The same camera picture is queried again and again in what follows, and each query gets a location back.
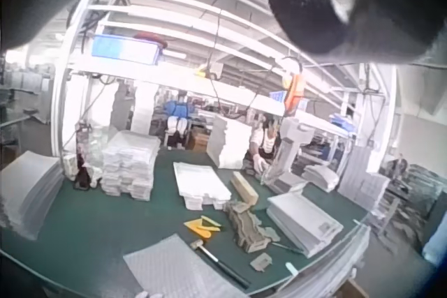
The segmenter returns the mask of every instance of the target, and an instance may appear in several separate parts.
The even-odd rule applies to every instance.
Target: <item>metal rod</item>
[[[91,2],[92,0],[80,0],[73,14],[71,26],[65,33],[59,58],[56,62],[51,102],[51,151],[53,156],[61,156],[62,154],[62,118],[64,116],[65,88],[68,76],[66,68],[70,55],[75,47],[76,37],[87,14],[88,5]]]

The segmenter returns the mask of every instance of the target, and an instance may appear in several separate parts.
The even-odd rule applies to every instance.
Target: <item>factory floor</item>
[[[22,127],[22,148],[37,154],[50,155],[50,126],[30,119]],[[369,248],[364,257],[364,265],[358,270],[356,282],[371,298],[411,297],[432,274],[434,267],[426,262],[412,245],[389,225],[388,236],[393,241],[393,251],[387,248],[371,233]],[[10,262],[3,262],[1,270],[15,267]],[[24,276],[21,271],[10,272]],[[40,295],[22,297],[40,297]]]
[[[370,298],[413,297],[433,274],[434,267],[393,225],[387,227],[386,236],[389,239],[384,244],[371,233],[356,282]]]

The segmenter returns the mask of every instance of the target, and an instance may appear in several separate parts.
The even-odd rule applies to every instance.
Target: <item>white glove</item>
[[[265,162],[261,155],[255,154],[253,155],[253,167],[257,173],[262,174],[269,167],[269,164]]]

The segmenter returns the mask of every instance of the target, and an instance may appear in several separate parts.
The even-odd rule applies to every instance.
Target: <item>hanging cable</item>
[[[103,82],[101,80],[101,78],[99,78],[99,81],[101,82],[101,84],[103,84],[103,87],[101,88],[101,90],[99,91],[99,93],[96,95],[95,99],[90,103],[90,105],[85,109],[84,113],[82,113],[81,117],[78,119],[78,121],[76,123],[78,123],[79,121],[83,120],[85,118],[85,116],[87,115],[87,113],[90,111],[91,107],[94,105],[94,103],[99,99],[99,97],[101,96],[101,94],[103,94],[105,87],[114,83],[116,80],[116,78],[112,77],[112,80],[110,82]],[[73,132],[73,134],[70,136],[70,138],[64,143],[64,145],[62,146],[62,151],[65,149],[65,147],[67,146],[68,143],[70,143],[70,141],[73,139],[73,136],[75,136],[76,131]]]

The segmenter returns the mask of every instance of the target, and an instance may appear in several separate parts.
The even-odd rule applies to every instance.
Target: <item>stack of paper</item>
[[[343,230],[342,224],[299,193],[284,193],[268,201],[268,216],[307,258],[323,250]]]
[[[135,199],[149,201],[159,148],[157,137],[118,132],[103,150],[101,188],[108,195],[130,193]]]
[[[332,191],[339,182],[338,175],[324,165],[308,165],[302,178],[311,181],[326,192]]]
[[[266,184],[270,190],[278,195],[287,192],[301,193],[302,189],[307,185],[308,181],[302,177],[293,174],[292,172],[285,172],[279,176],[273,183]]]
[[[250,126],[217,115],[208,140],[207,154],[219,168],[242,169],[250,136]]]
[[[187,209],[200,211],[202,205],[223,209],[231,198],[231,192],[212,167],[175,162],[174,171],[179,194],[184,197]]]
[[[0,174],[7,224],[23,237],[37,239],[63,179],[60,160],[55,157],[27,151],[8,165]]]
[[[390,179],[366,172],[371,156],[371,149],[354,146],[346,165],[338,192],[368,211],[375,209]]]

